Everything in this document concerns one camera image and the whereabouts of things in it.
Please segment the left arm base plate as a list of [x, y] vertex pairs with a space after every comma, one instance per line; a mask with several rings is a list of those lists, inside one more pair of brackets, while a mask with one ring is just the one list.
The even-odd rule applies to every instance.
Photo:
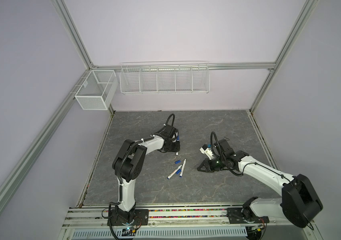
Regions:
[[120, 209], [111, 210], [108, 226], [123, 226], [123, 225], [142, 225], [146, 226], [149, 219], [148, 209], [132, 209], [129, 212]]

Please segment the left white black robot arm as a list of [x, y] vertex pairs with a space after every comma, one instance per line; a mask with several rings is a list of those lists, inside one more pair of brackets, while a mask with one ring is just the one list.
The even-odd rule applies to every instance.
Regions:
[[172, 125], [165, 124], [158, 132], [146, 139], [125, 140], [119, 149], [112, 168], [118, 181], [118, 202], [115, 203], [117, 214], [125, 219], [135, 211], [135, 180], [142, 171], [146, 155], [152, 152], [177, 153], [180, 151], [179, 131]]

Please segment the blue white marker bottom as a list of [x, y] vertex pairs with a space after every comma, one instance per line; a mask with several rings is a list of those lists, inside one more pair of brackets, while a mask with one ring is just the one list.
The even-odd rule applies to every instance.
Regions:
[[179, 151], [180, 151], [180, 137], [177, 137], [176, 141], [175, 141], [175, 144], [176, 144], [176, 156], [179, 155]]

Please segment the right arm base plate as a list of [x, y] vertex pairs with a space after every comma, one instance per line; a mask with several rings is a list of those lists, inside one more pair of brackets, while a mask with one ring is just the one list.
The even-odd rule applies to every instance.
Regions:
[[268, 217], [257, 217], [250, 209], [242, 207], [227, 208], [230, 224], [268, 224]]

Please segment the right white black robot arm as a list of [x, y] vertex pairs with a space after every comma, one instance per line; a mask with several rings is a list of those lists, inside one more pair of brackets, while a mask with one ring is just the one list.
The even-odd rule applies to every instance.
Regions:
[[237, 177], [248, 175], [275, 191], [278, 198], [251, 197], [237, 212], [229, 212], [246, 223], [264, 218], [287, 219], [293, 225], [305, 228], [323, 210], [323, 204], [311, 181], [302, 174], [291, 175], [269, 167], [244, 151], [234, 151], [226, 140], [200, 148], [206, 159], [197, 170], [203, 173], [230, 171]]

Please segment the blue white marker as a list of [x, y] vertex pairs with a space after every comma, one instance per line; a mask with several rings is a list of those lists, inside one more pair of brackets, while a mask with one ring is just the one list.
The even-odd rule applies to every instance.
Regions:
[[167, 179], [169, 180], [173, 175], [178, 174], [181, 171], [182, 165], [179, 165], [169, 176]]
[[176, 141], [175, 141], [175, 144], [176, 144], [176, 156], [179, 155], [179, 151], [180, 151], [180, 137], [177, 137]]
[[181, 178], [183, 176], [184, 170], [185, 170], [185, 166], [186, 166], [186, 161], [187, 159], [184, 159], [182, 167], [181, 167], [181, 172], [179, 174], [179, 177]]

